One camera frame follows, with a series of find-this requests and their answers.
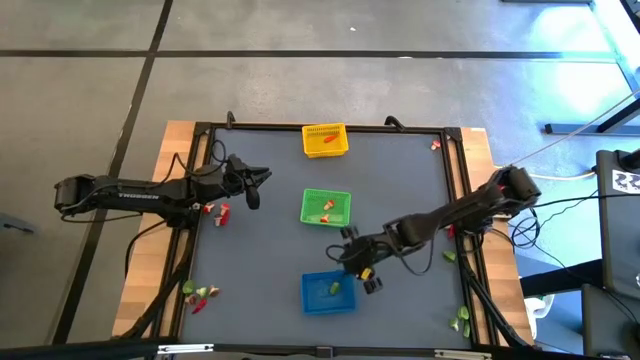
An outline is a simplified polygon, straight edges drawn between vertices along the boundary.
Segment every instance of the black cable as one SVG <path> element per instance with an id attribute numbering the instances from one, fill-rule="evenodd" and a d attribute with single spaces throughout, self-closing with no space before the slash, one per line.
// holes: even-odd
<path id="1" fill-rule="evenodd" d="M 633 195 L 633 194 L 620 194 L 620 195 L 610 195 L 610 196 L 593 196 L 593 194 L 595 194 L 597 192 L 594 191 L 590 196 L 585 196 L 585 197 L 579 197 L 579 198 L 571 198 L 571 199 L 563 199 L 563 200 L 557 200 L 557 201 L 553 201 L 553 202 L 549 202 L 546 204 L 542 204 L 542 205 L 538 205 L 535 207 L 540 207 L 540 206 L 547 206 L 547 205 L 552 205 L 552 204 L 557 204 L 557 203 L 561 203 L 561 202 L 566 202 L 566 201 L 575 201 L 575 200 L 579 200 L 577 203 L 571 205 L 571 206 L 567 206 L 566 208 L 562 209 L 562 211 L 559 211 L 557 213 L 552 214 L 550 217 L 548 217 L 545 221 L 542 222 L 542 224 L 540 224 L 539 220 L 538 220 L 538 215 L 535 213 L 535 211 L 533 209 L 530 209 L 533 217 L 528 217 L 522 221 L 520 221 L 518 223 L 518 225 L 515 226 L 514 231 L 512 234 L 515 234 L 515 236 L 517 235 L 522 235 L 525 238 L 527 238 L 528 242 L 525 244 L 518 244 L 515 242 L 515 240 L 513 238 L 508 238 L 507 236 L 505 236 L 506 234 L 502 233 L 499 230 L 493 229 L 493 231 L 503 235 L 505 237 L 505 239 L 507 239 L 513 246 L 521 248 L 521 249 L 530 249 L 531 247 L 535 247 L 536 249 L 540 250 L 542 253 L 544 253 L 545 255 L 549 256 L 550 258 L 552 258 L 553 260 L 555 260 L 565 271 L 567 271 L 567 274 L 569 274 L 570 276 L 574 277 L 575 279 L 578 279 L 579 281 L 585 283 L 585 284 L 590 284 L 598 289 L 601 289 L 602 291 L 604 291 L 609 298 L 611 298 L 612 300 L 615 300 L 618 304 L 620 304 L 626 311 L 623 311 L 622 309 L 619 309 L 623 314 L 625 314 L 625 316 L 627 318 L 629 318 L 630 320 L 632 320 L 633 322 L 635 322 L 636 324 L 638 324 L 638 319 L 636 318 L 635 314 L 633 313 L 633 311 L 631 311 L 631 309 L 629 309 L 629 307 L 627 307 L 618 297 L 616 297 L 610 290 L 602 287 L 602 286 L 598 286 L 596 284 L 593 284 L 593 282 L 591 282 L 589 279 L 585 279 L 577 274 L 574 274 L 571 270 L 569 270 L 562 261 L 560 261 L 560 259 L 558 259 L 557 257 L 551 255 L 549 252 L 545 251 L 544 249 L 542 249 L 540 246 L 538 246 L 538 244 L 536 243 L 538 240 L 538 237 L 540 235 L 540 231 L 542 230 L 542 227 L 547 224 L 551 219 L 553 219 L 555 216 L 564 214 L 565 211 L 575 208 L 576 206 L 580 205 L 582 202 L 589 200 L 589 199 L 598 199 L 598 198 L 606 198 L 606 197 L 620 197 L 620 196 L 627 196 L 627 195 Z M 520 225 L 526 221 L 526 220 L 530 220 L 530 219 L 534 219 L 535 222 L 533 225 L 527 227 L 524 230 L 520 229 Z M 527 234 L 525 233 L 526 231 L 530 231 L 531 229 L 533 229 L 533 227 L 535 227 L 536 229 L 536 233 L 533 239 L 529 238 L 527 236 Z"/>
<path id="2" fill-rule="evenodd" d="M 594 191 L 594 192 L 592 192 L 592 193 L 591 193 L 591 195 L 589 195 L 589 196 L 593 196 L 593 195 L 594 195 L 595 193 L 597 193 L 597 192 L 598 192 L 598 190 L 595 190 L 595 191 Z M 578 205 L 582 204 L 583 202 L 585 202 L 585 201 L 587 201 L 587 200 L 589 200 L 589 199 L 590 199 L 590 197 L 589 197 L 589 198 L 582 199 L 582 200 L 578 201 L 577 203 L 575 203 L 575 204 L 573 204 L 573 205 L 571 205 L 571 206 L 567 206 L 567 207 L 566 207 L 566 208 L 564 208 L 562 211 L 557 212 L 557 213 L 555 213 L 555 214 L 551 215 L 547 220 L 543 221 L 543 222 L 542 222 L 542 224 L 540 224 L 540 228 L 542 228 L 542 227 L 544 226 L 544 224 L 546 224 L 546 223 L 548 223 L 549 221 L 551 221 L 551 219 L 553 219 L 555 216 L 562 215 L 562 214 L 564 214 L 564 212 L 565 212 L 565 211 L 567 211 L 567 210 L 569 210 L 569 209 L 573 209 L 574 207 L 576 207 L 576 206 L 578 206 Z"/>
<path id="3" fill-rule="evenodd" d="M 551 201 L 551 202 L 548 202 L 548 203 L 535 205 L 533 207 L 534 208 L 539 208 L 539 207 L 549 206 L 549 205 L 558 204 L 558 203 L 562 203 L 562 202 L 566 202 L 566 201 L 589 200 L 589 199 L 605 199 L 605 198 L 611 198 L 611 197 L 627 197 L 627 196 L 640 196 L 640 194 L 611 194 L 611 195 L 584 196 L 584 197 L 577 197 L 577 198 L 569 198 L 569 199 L 561 199 L 561 200 Z"/>
<path id="4" fill-rule="evenodd" d="M 93 196 L 93 194 L 97 193 L 100 190 L 104 190 L 104 189 L 107 189 L 107 188 L 110 188 L 110 187 L 114 187 L 114 186 L 116 186 L 116 184 L 108 184 L 108 185 L 98 186 L 97 188 L 91 190 L 85 197 L 82 198 L 82 200 L 78 201 L 77 204 L 70 205 L 70 206 L 65 206 L 65 207 L 61 208 L 60 211 L 67 211 L 67 210 L 79 208 L 80 206 L 84 205 L 84 203 L 86 203 L 89 200 L 89 198 L 91 196 Z"/>
<path id="5" fill-rule="evenodd" d="M 433 244 L 436 242 L 435 237 L 433 239 L 431 239 L 431 249 L 429 250 L 429 262 L 427 263 L 427 267 L 424 270 L 421 271 L 416 271 L 413 268 L 411 268 L 411 266 L 407 263 L 407 260 L 405 260 L 404 255 L 402 255 L 400 252 L 398 252 L 398 250 L 391 246 L 390 244 L 387 243 L 383 243 L 383 242 L 378 242 L 379 244 L 385 245 L 386 247 L 388 247 L 389 249 L 391 249 L 391 252 L 393 252 L 393 254 L 400 259 L 400 262 L 402 262 L 402 265 L 405 267 L 405 269 L 407 269 L 410 273 L 412 273 L 415 276 L 423 276 L 424 274 L 426 274 L 429 269 L 431 269 L 431 263 L 433 262 Z"/>
<path id="6" fill-rule="evenodd" d="M 479 234 L 480 240 L 478 241 L 478 245 L 475 246 L 471 250 L 465 250 L 464 253 L 467 255 L 473 255 L 482 249 L 482 245 L 484 245 L 484 234 Z"/>
<path id="7" fill-rule="evenodd" d="M 153 184 L 153 185 L 149 185 L 149 186 L 142 186 L 142 187 L 146 188 L 146 189 L 153 189 L 153 188 L 156 188 L 158 186 L 161 186 L 161 185 L 165 184 L 169 180 L 169 177 L 171 176 L 171 173 L 173 172 L 173 167 L 174 167 L 174 165 L 176 163 L 176 160 L 178 161 L 178 163 L 180 164 L 182 169 L 184 169 L 186 174 L 189 174 L 189 175 L 195 176 L 195 177 L 211 175 L 214 172 L 220 170 L 222 165 L 227 163 L 227 147 L 224 145 L 224 143 L 222 141 L 216 139 L 216 140 L 213 141 L 213 148 L 214 149 L 215 149 L 216 144 L 220 144 L 220 147 L 222 147 L 222 159 L 218 159 L 215 156 L 215 150 L 211 151 L 211 157 L 213 157 L 214 160 L 219 162 L 218 166 L 213 168 L 213 170 L 209 170 L 209 171 L 204 172 L 204 173 L 195 173 L 195 172 L 189 170 L 188 167 L 184 164 L 184 162 L 180 158 L 180 154 L 173 153 L 173 157 L 171 158 L 171 164 L 169 165 L 169 171 L 167 172 L 167 175 L 165 175 L 165 177 L 159 183 L 156 183 L 156 184 Z"/>
<path id="8" fill-rule="evenodd" d="M 366 250 L 367 248 L 366 248 L 366 247 L 363 247 L 362 249 L 360 249 L 359 251 L 357 251 L 355 254 L 353 254 L 353 255 L 349 256 L 349 257 L 348 257 L 348 258 L 346 258 L 346 259 L 340 259 L 340 258 L 335 258 L 335 257 L 333 257 L 331 254 L 329 254 L 329 250 L 331 250 L 331 249 L 341 249 L 341 250 L 344 252 L 344 246 L 342 246 L 342 245 L 335 245 L 335 244 L 334 244 L 334 245 L 329 245 L 329 246 L 327 246 L 327 248 L 326 248 L 326 249 L 324 249 L 324 253 L 327 255 L 327 257 L 328 257 L 329 259 L 331 259 L 331 260 L 333 260 L 333 261 L 335 261 L 335 262 L 337 262 L 337 263 L 343 263 L 343 262 L 345 262 L 345 261 L 350 261 L 350 260 L 355 259 L 356 257 L 358 257 L 358 255 L 362 254 L 362 252 L 363 252 L 364 250 Z"/>
<path id="9" fill-rule="evenodd" d="M 93 223 L 105 223 L 105 222 L 109 222 L 109 221 L 116 221 L 116 220 L 132 218 L 132 217 L 138 217 L 138 216 L 142 216 L 142 213 L 137 213 L 137 214 L 133 214 L 133 215 L 118 216 L 118 217 L 104 219 L 104 220 L 69 220 L 69 219 L 67 219 L 67 216 L 68 215 L 62 215 L 60 217 L 60 220 L 62 220 L 64 222 L 68 222 L 68 223 L 73 223 L 73 224 L 93 224 Z"/>
<path id="10" fill-rule="evenodd" d="M 545 251 L 544 249 L 540 248 L 538 245 L 535 245 L 536 249 L 542 251 L 544 254 L 546 254 L 547 256 L 549 256 L 550 258 L 552 258 L 553 260 L 555 260 L 558 264 L 560 264 L 560 266 L 567 272 L 567 274 L 569 274 L 570 276 L 584 282 L 585 284 L 589 284 L 593 287 L 596 287 L 602 291 L 604 291 L 605 293 L 607 293 L 607 295 L 609 295 L 609 297 L 613 300 L 615 300 L 616 302 L 618 302 L 620 305 L 622 305 L 622 307 L 627 311 L 626 313 L 622 310 L 620 310 L 623 314 L 625 314 L 625 316 L 627 318 L 629 318 L 629 320 L 632 320 L 633 322 L 636 323 L 636 325 L 638 325 L 638 318 L 636 317 L 636 315 L 633 313 L 633 311 L 631 311 L 631 309 L 629 309 L 629 307 L 627 305 L 625 305 L 622 300 L 618 299 L 618 297 L 616 297 L 609 289 L 596 285 L 593 282 L 591 282 L 589 279 L 585 279 L 582 276 L 573 273 L 571 270 L 569 270 L 564 263 L 562 263 L 562 261 L 560 261 L 560 259 L 558 259 L 557 257 L 549 254 L 547 251 Z"/>
<path id="11" fill-rule="evenodd" d="M 133 239 L 131 239 L 131 241 L 129 242 L 129 246 L 127 246 L 127 253 L 126 256 L 124 258 L 124 278 L 127 278 L 127 274 L 129 273 L 129 261 L 130 261 L 130 257 L 131 257 L 131 251 L 133 250 L 133 245 L 135 244 L 136 240 L 138 240 L 139 238 L 141 238 L 144 234 L 148 233 L 149 231 L 157 228 L 158 226 L 166 223 L 167 220 L 162 220 L 159 221 L 151 226 L 149 226 L 148 228 L 140 231 L 136 236 L 133 237 Z"/>

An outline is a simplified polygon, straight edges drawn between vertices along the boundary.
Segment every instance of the cable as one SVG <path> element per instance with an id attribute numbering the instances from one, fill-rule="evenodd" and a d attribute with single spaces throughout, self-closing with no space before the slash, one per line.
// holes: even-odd
<path id="1" fill-rule="evenodd" d="M 493 165 L 494 168 L 496 169 L 502 169 L 504 166 L 503 165 Z M 549 175 L 536 175 L 536 174 L 531 174 L 529 173 L 529 176 L 531 176 L 532 178 L 536 178 L 536 179 L 544 179 L 544 180 L 557 180 L 557 181 L 575 181 L 575 180 L 582 180 L 582 179 L 586 179 L 588 177 L 591 177 L 593 175 L 595 175 L 596 173 L 593 171 L 588 171 L 584 174 L 581 175 L 576 175 L 576 176 L 549 176 Z"/>
<path id="2" fill-rule="evenodd" d="M 429 269 L 431 269 L 431 263 L 433 262 L 433 243 L 436 242 L 435 237 L 431 239 L 431 249 L 429 250 L 429 262 L 427 263 L 427 267 L 424 270 L 421 271 L 416 271 L 413 268 L 411 268 L 411 266 L 407 263 L 407 260 L 405 260 L 404 255 L 402 255 L 401 253 L 398 252 L 398 250 L 396 248 L 394 248 L 393 246 L 387 244 L 387 243 L 383 243 L 380 242 L 380 244 L 384 244 L 386 245 L 389 249 L 391 249 L 391 252 L 393 252 L 393 254 L 400 259 L 400 261 L 402 262 L 402 265 L 405 267 L 405 269 L 407 269 L 410 273 L 412 273 L 415 276 L 423 276 L 424 274 L 426 274 Z"/>
<path id="3" fill-rule="evenodd" d="M 589 195 L 589 196 L 593 196 L 593 195 L 595 195 L 597 192 L 598 192 L 598 190 L 595 190 L 595 191 L 594 191 L 594 192 L 592 192 L 592 193 L 591 193 L 591 195 Z M 575 204 L 573 204 L 573 205 L 571 205 L 571 206 L 567 206 L 566 208 L 564 208 L 564 210 L 562 210 L 562 211 L 560 211 L 560 212 L 557 212 L 557 213 L 555 213 L 555 214 L 551 215 L 549 218 L 547 218 L 547 220 L 543 221 L 543 222 L 542 222 L 542 224 L 540 224 L 540 228 L 542 228 L 542 227 L 544 226 L 544 224 L 546 224 L 546 223 L 548 223 L 549 221 L 551 221 L 551 219 L 553 219 L 555 216 L 562 215 L 562 214 L 564 214 L 564 212 L 565 212 L 565 211 L 567 211 L 567 210 L 569 210 L 569 209 L 573 209 L 574 207 L 576 207 L 576 206 L 578 206 L 578 205 L 582 204 L 583 202 L 585 202 L 585 201 L 587 201 L 587 200 L 589 200 L 589 198 L 582 199 L 582 200 L 578 201 L 577 203 L 575 203 Z"/>
<path id="4" fill-rule="evenodd" d="M 127 246 L 127 253 L 125 255 L 124 258 L 124 278 L 127 278 L 127 274 L 129 274 L 129 258 L 131 257 L 131 251 L 133 250 L 133 245 L 135 244 L 136 240 L 138 240 L 139 238 L 141 238 L 142 236 L 144 236 L 146 233 L 148 233 L 149 231 L 157 228 L 158 226 L 166 223 L 167 220 L 162 220 L 159 221 L 151 226 L 149 226 L 148 228 L 140 231 L 136 236 L 133 237 L 133 239 L 131 239 L 131 241 L 129 242 L 129 246 Z"/>
<path id="5" fill-rule="evenodd" d="M 513 236 L 513 235 L 512 235 L 512 237 L 511 237 L 511 238 L 509 238 L 509 237 L 507 236 L 507 234 L 503 233 L 503 232 L 502 232 L 502 231 L 500 231 L 500 230 L 492 229 L 492 231 L 494 231 L 494 232 L 496 232 L 496 233 L 498 233 L 498 234 L 502 235 L 505 239 L 507 239 L 507 241 L 509 241 L 509 242 L 511 243 L 511 245 L 513 245 L 513 246 L 514 246 L 514 250 L 515 250 L 515 248 L 516 248 L 516 247 L 521 248 L 521 249 L 529 249 L 529 248 L 531 248 L 531 247 L 535 247 L 536 249 L 540 250 L 540 251 L 541 251 L 542 253 L 544 253 L 545 255 L 547 255 L 547 256 L 549 256 L 550 258 L 552 258 L 553 260 L 555 260 L 558 264 L 560 264 L 560 266 L 561 266 L 564 270 L 566 270 L 566 271 L 567 271 L 567 273 L 568 273 L 570 276 L 572 276 L 572 277 L 574 277 L 574 278 L 576 278 L 576 279 L 578 279 L 578 280 L 582 281 L 583 283 L 590 284 L 590 285 L 592 285 L 592 286 L 594 286 L 594 287 L 596 287 L 596 288 L 598 288 L 598 289 L 603 290 L 607 295 L 609 295 L 609 297 L 610 297 L 611 299 L 615 300 L 618 304 L 620 304 L 620 305 L 621 305 L 621 306 L 626 310 L 626 312 L 625 312 L 625 311 L 622 311 L 622 310 L 620 309 L 620 311 L 621 311 L 622 313 L 624 313 L 624 314 L 625 314 L 625 316 L 626 316 L 627 318 L 629 318 L 630 320 L 632 320 L 632 321 L 634 321 L 636 324 L 638 324 L 638 319 L 636 318 L 636 316 L 635 316 L 635 314 L 633 313 L 633 311 L 631 311 L 631 309 L 629 309 L 629 307 L 627 307 L 627 306 L 626 306 L 626 305 L 625 305 L 625 304 L 624 304 L 620 299 L 618 299 L 618 298 L 617 298 L 617 297 L 616 297 L 616 296 L 615 296 L 611 291 L 609 291 L 608 289 L 606 289 L 606 288 L 604 288 L 604 287 L 602 287 L 602 286 L 598 286 L 598 285 L 596 285 L 596 284 L 593 284 L 593 282 L 591 282 L 589 279 L 585 279 L 585 278 L 583 278 L 583 277 L 581 277 L 581 276 L 579 276 L 579 275 L 577 275 L 577 274 L 574 274 L 572 271 L 570 271 L 570 270 L 569 270 L 569 269 L 564 265 L 564 263 L 563 263 L 562 261 L 560 261 L 560 259 L 558 259 L 557 257 L 555 257 L 555 256 L 551 255 L 549 252 L 547 252 L 547 251 L 545 251 L 544 249 L 542 249 L 542 248 L 541 248 L 540 246 L 538 246 L 538 244 L 536 243 L 536 242 L 537 242 L 537 240 L 538 240 L 538 236 L 540 235 L 540 231 L 541 231 L 542 227 L 543 227 L 546 223 L 548 223 L 551 219 L 553 219 L 553 218 L 554 218 L 555 216 L 557 216 L 557 215 L 561 215 L 561 214 L 563 214 L 565 211 L 567 211 L 567 210 L 569 210 L 569 209 L 572 209 L 572 208 L 574 208 L 574 207 L 576 207 L 576 206 L 580 205 L 582 202 L 584 202 L 584 201 L 586 201 L 586 200 L 588 200 L 588 199 L 594 199 L 594 198 L 599 198 L 599 197 L 597 197 L 597 196 L 588 196 L 588 197 L 581 197 L 581 198 L 573 198 L 573 199 L 558 200 L 558 201 L 555 201 L 555 202 L 548 203 L 547 205 L 551 205 L 552 203 L 559 203 L 559 202 L 572 201 L 572 200 L 573 200 L 573 201 L 575 201 L 575 200 L 580 200 L 580 201 L 578 201 L 577 203 L 575 203 L 575 204 L 573 204 L 573 205 L 571 205 L 571 206 L 567 206 L 566 208 L 562 209 L 562 211 L 559 211 L 559 212 L 557 212 L 557 213 L 552 214 L 549 218 L 547 218 L 545 221 L 543 221 L 543 222 L 542 222 L 542 224 L 540 224 L 540 222 L 538 221 L 538 215 L 536 214 L 535 210 L 530 209 L 530 210 L 531 210 L 531 213 L 532 213 L 532 215 L 533 215 L 533 216 L 532 216 L 532 217 L 528 217 L 528 218 L 526 218 L 526 219 L 524 219 L 524 220 L 520 221 L 520 222 L 518 223 L 518 225 L 516 225 L 516 226 L 515 226 L 514 231 L 513 231 L 513 234 L 515 234 L 515 236 L 517 236 L 517 235 L 523 235 L 525 238 L 527 238 L 528 242 L 527 242 L 527 243 L 525 243 L 525 244 L 518 244 L 518 243 L 516 243 L 516 242 L 515 242 L 515 240 L 514 240 L 514 237 L 515 237 L 515 236 Z M 531 225 L 531 226 L 529 226 L 528 228 L 526 228 L 526 229 L 524 229 L 524 230 L 520 230 L 520 228 L 519 228 L 519 227 L 520 227 L 520 225 L 521 225 L 524 221 L 527 221 L 527 220 L 529 220 L 529 219 L 535 219 L 534 224 L 533 224 L 533 225 Z M 535 236 L 534 236 L 534 238 L 533 238 L 533 239 L 529 238 L 529 237 L 525 234 L 525 232 L 526 232 L 526 231 L 531 230 L 531 229 L 532 229 L 532 227 L 535 227 L 535 228 L 536 228 L 536 233 L 535 233 Z"/>
<path id="6" fill-rule="evenodd" d="M 219 144 L 220 147 L 222 147 L 222 159 L 218 159 L 215 156 L 215 146 L 216 146 L 216 144 Z M 189 170 L 189 168 L 184 164 L 184 162 L 180 158 L 180 154 L 173 153 L 173 157 L 171 158 L 171 164 L 169 165 L 169 171 L 167 172 L 167 175 L 165 175 L 165 177 L 159 183 L 156 183 L 156 184 L 153 184 L 153 185 L 149 185 L 149 186 L 142 186 L 142 187 L 146 188 L 146 189 L 153 189 L 153 188 L 156 188 L 158 186 L 161 186 L 161 185 L 165 184 L 169 180 L 169 177 L 171 176 L 171 173 L 173 172 L 173 167 L 175 165 L 176 160 L 178 161 L 178 163 L 180 164 L 182 169 L 184 169 L 184 172 L 186 174 L 191 175 L 191 176 L 198 177 L 198 176 L 206 176 L 206 175 L 213 174 L 214 172 L 220 170 L 222 165 L 227 163 L 227 147 L 224 145 L 224 143 L 222 141 L 217 140 L 217 139 L 213 141 L 213 146 L 212 147 L 214 148 L 214 151 L 211 152 L 211 157 L 213 157 L 214 160 L 219 162 L 218 166 L 216 166 L 213 170 L 209 170 L 209 171 L 207 171 L 205 173 L 195 173 L 195 172 Z"/>
<path id="7" fill-rule="evenodd" d="M 593 287 L 596 287 L 596 288 L 598 288 L 598 289 L 603 290 L 605 293 L 607 293 L 607 295 L 609 295 L 609 297 L 610 297 L 611 299 L 615 300 L 618 304 L 622 305 L 622 307 L 627 311 L 627 313 L 625 313 L 625 312 L 624 312 L 624 311 L 622 311 L 622 310 L 621 310 L 621 311 L 622 311 L 622 313 L 623 313 L 623 314 L 625 314 L 625 316 L 626 316 L 627 318 L 629 318 L 629 320 L 631 320 L 631 321 L 635 322 L 636 324 L 639 324 L 639 323 L 638 323 L 638 318 L 637 318 L 637 317 L 636 317 L 636 315 L 633 313 L 633 311 L 631 311 L 631 309 L 629 309 L 629 307 L 628 307 L 627 305 L 625 305 L 625 304 L 622 302 L 622 300 L 618 299 L 618 297 L 616 297 L 616 296 L 615 296 L 615 295 L 614 295 L 614 294 L 613 294 L 609 289 L 607 289 L 607 288 L 605 288 L 605 287 L 602 287 L 602 286 L 599 286 L 599 285 L 596 285 L 596 284 L 592 283 L 589 279 L 585 279 L 585 278 L 583 278 L 582 276 L 579 276 L 579 275 L 577 275 L 577 274 L 574 274 L 574 273 L 573 273 L 571 270 L 569 270 L 569 269 L 564 265 L 564 263 L 562 263 L 562 261 L 560 261 L 557 257 L 555 257 L 555 256 L 553 256 L 553 255 L 551 255 L 551 254 L 549 254 L 547 251 L 545 251 L 544 249 L 542 249 L 542 248 L 541 248 L 541 247 L 539 247 L 538 245 L 535 245 L 535 247 L 536 247 L 536 249 L 538 249 L 538 250 L 542 251 L 544 254 L 546 254 L 547 256 L 549 256 L 550 258 L 552 258 L 553 260 L 555 260 L 558 264 L 560 264 L 560 266 L 561 266 L 564 270 L 566 270 L 566 271 L 567 271 L 567 274 L 569 274 L 570 276 L 572 276 L 572 277 L 574 277 L 574 278 L 576 278 L 576 279 L 578 279 L 578 280 L 580 280 L 580 281 L 582 281 L 582 282 L 584 282 L 584 283 L 586 283 L 586 284 L 589 284 L 589 285 L 591 285 L 591 286 L 593 286 Z"/>
<path id="8" fill-rule="evenodd" d="M 569 198 L 569 199 L 561 199 L 561 200 L 551 201 L 551 202 L 548 202 L 548 203 L 535 205 L 533 207 L 534 208 L 540 208 L 540 207 L 545 207 L 545 206 L 549 206 L 549 205 L 553 205 L 553 204 L 559 204 L 559 203 L 562 203 L 562 202 L 575 201 L 575 200 L 605 199 L 605 198 L 612 198 L 612 197 L 628 197 L 628 196 L 640 196 L 640 194 L 610 194 L 610 195 L 584 196 L 584 197 L 577 197 L 577 198 Z"/>
<path id="9" fill-rule="evenodd" d="M 97 188 L 91 190 L 87 194 L 87 196 L 82 198 L 82 200 L 78 201 L 77 204 L 70 205 L 70 206 L 65 206 L 65 207 L 61 208 L 60 211 L 67 211 L 67 210 L 79 208 L 80 206 L 84 205 L 84 203 L 86 203 L 89 200 L 89 198 L 91 196 L 93 196 L 93 194 L 97 193 L 100 190 L 104 190 L 104 189 L 107 189 L 107 188 L 110 188 L 110 187 L 114 187 L 114 186 L 116 186 L 116 184 L 108 184 L 108 185 L 98 186 Z"/>
<path id="10" fill-rule="evenodd" d="M 512 161 L 512 162 L 511 162 L 511 165 L 515 165 L 515 164 L 517 164 L 517 163 L 519 163 L 519 162 L 521 162 L 521 161 L 524 161 L 524 160 L 526 160 L 526 159 L 528 159 L 528 158 L 530 158 L 530 157 L 532 157 L 532 156 L 534 156 L 534 155 L 537 155 L 537 154 L 539 154 L 539 153 L 541 153 L 541 152 L 543 152 L 543 151 L 547 150 L 548 148 L 550 148 L 550 147 L 552 147 L 552 146 L 556 145 L 557 143 L 559 143 L 559 142 L 561 142 L 561 141 L 564 141 L 564 140 L 566 140 L 566 139 L 568 139 L 568 138 L 570 138 L 570 137 L 572 137 L 572 136 L 574 136 L 574 135 L 579 134 L 579 133 L 580 133 L 580 132 L 582 132 L 584 129 L 588 128 L 591 124 L 593 124 L 593 123 L 595 123 L 596 121 L 600 120 L 600 119 L 601 119 L 601 118 L 603 118 L 605 115 L 607 115 L 610 111 L 612 111 L 613 109 L 617 108 L 617 107 L 618 107 L 618 106 L 620 106 L 622 103 L 624 103 L 625 101 L 627 101 L 627 100 L 629 100 L 630 98 L 634 97 L 634 96 L 635 96 L 636 94 L 638 94 L 638 93 L 640 93 L 640 90 L 636 90 L 636 91 L 632 92 L 631 94 L 627 95 L 624 99 L 620 100 L 617 104 L 613 105 L 612 107 L 610 107 L 609 109 L 607 109 L 605 112 L 603 112 L 602 114 L 600 114 L 600 115 L 599 115 L 598 117 L 596 117 L 595 119 L 593 119 L 593 120 L 589 121 L 588 123 L 586 123 L 586 124 L 582 125 L 581 127 L 579 127 L 578 129 L 576 129 L 575 131 L 573 131 L 573 132 L 571 132 L 571 133 L 569 133 L 569 134 L 567 134 L 567 135 L 565 135 L 565 136 L 561 137 L 560 139 L 558 139 L 558 140 L 556 140 L 556 141 L 554 141 L 554 142 L 552 142 L 552 143 L 550 143 L 550 144 L 548 144 L 548 145 L 545 145 L 545 146 L 541 147 L 540 149 L 538 149 L 538 150 L 536 150 L 536 151 L 532 152 L 531 154 L 529 154 L 529 155 L 527 155 L 527 156 L 524 156 L 524 157 L 522 157 L 522 158 L 520 158 L 520 159 L 518 159 L 518 160 L 516 160 L 516 161 Z"/>
<path id="11" fill-rule="evenodd" d="M 467 255 L 473 255 L 482 249 L 482 245 L 484 245 L 484 234 L 479 234 L 480 241 L 478 241 L 478 245 L 471 250 L 465 250 L 464 253 Z"/>
<path id="12" fill-rule="evenodd" d="M 60 220 L 62 220 L 64 222 L 68 222 L 68 223 L 73 223 L 73 224 L 93 224 L 93 223 L 105 223 L 105 222 L 109 222 L 109 221 L 116 221 L 116 220 L 132 218 L 132 217 L 138 217 L 138 216 L 142 216 L 142 213 L 137 213 L 137 214 L 133 214 L 133 215 L 118 216 L 118 217 L 104 219 L 104 220 L 69 220 L 69 219 L 67 219 L 67 216 L 68 215 L 62 215 L 60 217 Z"/>
<path id="13" fill-rule="evenodd" d="M 326 248 L 326 249 L 324 249 L 324 253 L 327 255 L 327 257 L 328 257 L 329 259 L 331 259 L 331 260 L 333 260 L 333 261 L 337 262 L 337 263 L 343 263 L 343 262 L 345 262 L 345 261 L 353 260 L 353 259 L 355 259 L 356 257 L 358 257 L 358 255 L 362 254 L 362 252 L 363 252 L 364 250 L 366 250 L 366 248 L 365 248 L 365 247 L 363 247 L 362 249 L 360 249 L 359 251 L 357 251 L 355 254 L 353 254 L 353 255 L 349 256 L 348 258 L 346 258 L 346 259 L 340 259 L 340 258 L 335 258 L 335 257 L 333 257 L 331 254 L 329 254 L 329 250 L 331 250 L 331 249 L 342 249 L 342 251 L 344 252 L 344 246 L 342 246 L 342 245 L 335 245 L 335 244 L 334 244 L 334 245 L 329 245 L 329 246 L 327 246 L 327 248 Z"/>

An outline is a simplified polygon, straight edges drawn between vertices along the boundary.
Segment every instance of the green toy vegetable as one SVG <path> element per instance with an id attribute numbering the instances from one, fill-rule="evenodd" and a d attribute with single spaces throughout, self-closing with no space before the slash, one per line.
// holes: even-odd
<path id="1" fill-rule="evenodd" d="M 469 338 L 469 334 L 471 334 L 471 326 L 469 326 L 469 322 L 464 322 L 464 330 L 462 330 L 462 336 Z"/>
<path id="2" fill-rule="evenodd" d="M 185 295 L 191 295 L 195 287 L 196 284 L 193 282 L 193 280 L 187 280 L 184 285 L 182 285 L 182 293 Z"/>
<path id="3" fill-rule="evenodd" d="M 335 295 L 338 293 L 338 291 L 340 291 L 340 283 L 336 281 L 333 284 L 331 284 L 331 288 L 329 289 L 329 294 Z"/>
<path id="4" fill-rule="evenodd" d="M 442 256 L 448 262 L 456 261 L 456 253 L 454 253 L 453 251 L 445 251 L 445 252 L 442 253 Z"/>
<path id="5" fill-rule="evenodd" d="M 469 309 L 466 306 L 460 306 L 458 309 L 458 317 L 462 320 L 469 320 Z"/>
<path id="6" fill-rule="evenodd" d="M 451 326 L 453 330 L 459 331 L 460 328 L 458 327 L 458 318 L 451 319 L 451 321 L 449 321 L 449 326 Z"/>
<path id="7" fill-rule="evenodd" d="M 196 290 L 196 294 L 198 294 L 201 298 L 207 297 L 209 295 L 209 289 L 204 287 Z"/>

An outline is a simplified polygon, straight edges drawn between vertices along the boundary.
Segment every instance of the concrete floor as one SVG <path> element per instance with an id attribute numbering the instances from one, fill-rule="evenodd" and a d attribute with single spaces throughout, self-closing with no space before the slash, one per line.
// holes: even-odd
<path id="1" fill-rule="evenodd" d="M 5 0 L 0 49 L 147 49 L 162 0 Z M 176 0 L 161 49 L 609 51 L 586 6 L 450 0 Z M 106 171 L 143 59 L 0 58 L 0 212 L 36 224 L 0 232 L 0 346 L 42 344 L 85 227 L 51 206 L 55 182 Z M 148 179 L 168 120 L 485 127 L 507 164 L 553 140 L 547 122 L 584 123 L 629 94 L 615 63 L 447 60 L 157 59 L 121 177 Z M 575 175 L 599 149 L 637 139 L 574 138 L 521 164 Z M 593 181 L 540 181 L 543 201 Z M 541 217 L 549 213 L 541 212 Z M 573 225 L 588 223 L 576 230 Z M 105 225 L 70 341 L 106 339 L 138 224 Z M 540 245 L 567 264 L 600 255 L 596 203 L 545 226 Z M 552 262 L 534 250 L 521 255 Z"/>

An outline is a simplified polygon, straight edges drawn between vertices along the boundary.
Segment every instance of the yellow basket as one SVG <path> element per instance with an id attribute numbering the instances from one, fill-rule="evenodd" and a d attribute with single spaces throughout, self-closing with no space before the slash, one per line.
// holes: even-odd
<path id="1" fill-rule="evenodd" d="M 328 136 L 338 137 L 324 142 Z M 347 129 L 344 124 L 309 125 L 302 127 L 304 153 L 310 159 L 319 157 L 342 156 L 349 150 Z"/>

